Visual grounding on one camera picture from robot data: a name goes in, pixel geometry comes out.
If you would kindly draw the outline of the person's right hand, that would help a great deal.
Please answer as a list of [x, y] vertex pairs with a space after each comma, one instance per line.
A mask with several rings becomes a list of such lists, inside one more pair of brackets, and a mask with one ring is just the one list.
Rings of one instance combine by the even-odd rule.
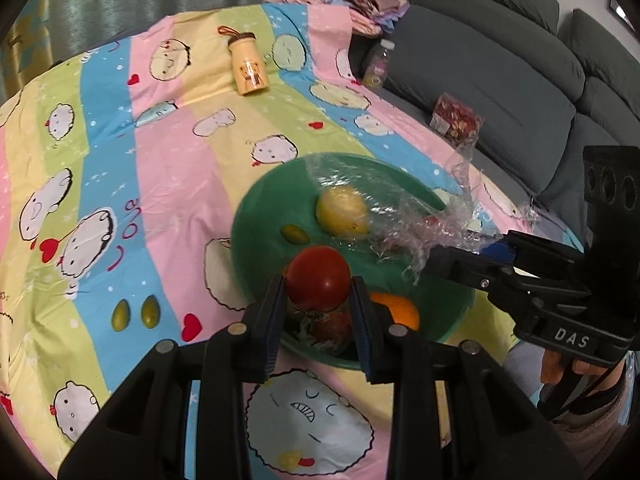
[[[597, 386], [598, 391], [604, 391], [613, 388], [623, 375], [625, 363], [620, 361], [615, 368], [598, 367], [582, 361], [574, 361], [570, 367], [577, 375], [585, 375], [589, 377], [605, 378]], [[541, 362], [540, 381], [546, 385], [556, 385], [562, 379], [566, 366], [562, 363], [562, 356], [558, 352], [546, 350]]]

